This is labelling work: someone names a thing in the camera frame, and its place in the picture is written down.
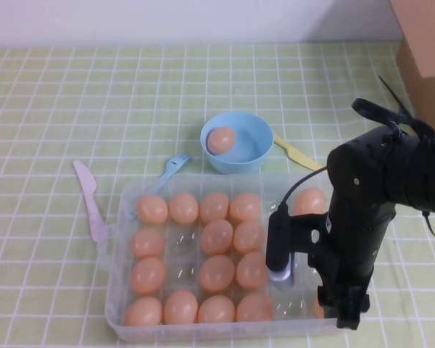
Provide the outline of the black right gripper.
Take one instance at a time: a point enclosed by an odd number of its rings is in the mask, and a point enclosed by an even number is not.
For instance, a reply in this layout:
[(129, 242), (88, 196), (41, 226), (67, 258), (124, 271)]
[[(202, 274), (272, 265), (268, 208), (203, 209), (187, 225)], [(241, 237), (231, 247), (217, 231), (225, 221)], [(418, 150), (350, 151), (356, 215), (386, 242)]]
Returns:
[[(319, 240), (326, 251), (309, 257), (323, 282), (315, 295), (317, 318), (336, 318), (337, 310), (336, 327), (357, 330), (361, 314), (370, 308), (367, 287), (376, 255), (395, 215), (394, 203), (331, 199), (326, 233)], [(328, 293), (336, 296), (336, 307)]]

